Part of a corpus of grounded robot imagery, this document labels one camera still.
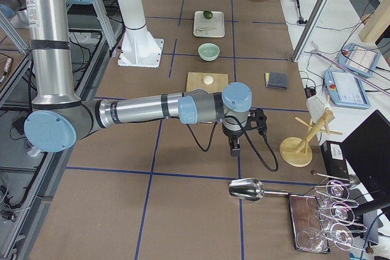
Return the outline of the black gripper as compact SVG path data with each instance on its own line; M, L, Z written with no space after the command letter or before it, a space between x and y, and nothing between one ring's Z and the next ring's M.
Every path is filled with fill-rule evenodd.
M247 119L239 119L237 121L234 118L225 118L222 123L222 131L229 138L231 156L239 156L241 152L239 139L237 138L243 135L243 130L239 126L239 122L241 123L242 128L244 128L247 124Z

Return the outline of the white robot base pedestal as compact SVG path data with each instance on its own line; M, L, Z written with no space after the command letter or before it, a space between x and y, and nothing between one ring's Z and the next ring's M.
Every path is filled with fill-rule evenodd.
M142 0L118 0L125 26L119 66L157 68L164 45L147 29Z

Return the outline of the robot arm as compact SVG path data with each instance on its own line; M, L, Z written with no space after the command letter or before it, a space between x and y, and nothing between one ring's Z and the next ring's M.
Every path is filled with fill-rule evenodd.
M69 0L26 0L37 95L24 123L27 139L60 152L102 128L176 118L186 125L221 123L231 151L250 126L250 88L239 82L221 92L196 90L130 100L84 102L75 93L69 44Z

